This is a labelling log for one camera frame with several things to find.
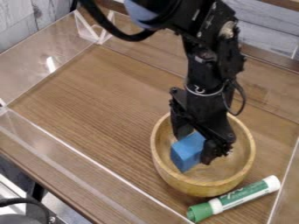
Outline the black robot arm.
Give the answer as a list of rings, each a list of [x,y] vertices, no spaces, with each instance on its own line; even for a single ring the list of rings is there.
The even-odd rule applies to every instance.
[[[201,162],[230,154],[237,134],[229,116],[234,94],[243,94],[238,75],[247,58],[239,49],[239,19],[223,0],[125,0],[125,7],[142,31],[129,34],[109,20],[95,0],[79,0],[98,24],[127,42],[149,39],[167,29],[182,37],[189,60],[183,87],[170,90],[173,133],[183,138],[193,131],[205,137]]]

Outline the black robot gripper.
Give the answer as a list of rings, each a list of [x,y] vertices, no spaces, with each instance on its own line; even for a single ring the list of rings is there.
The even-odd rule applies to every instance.
[[[198,130],[206,137],[201,162],[210,165],[215,158],[227,156],[237,142],[230,126],[227,109],[222,97],[198,96],[186,89],[170,89],[173,133],[178,140]]]

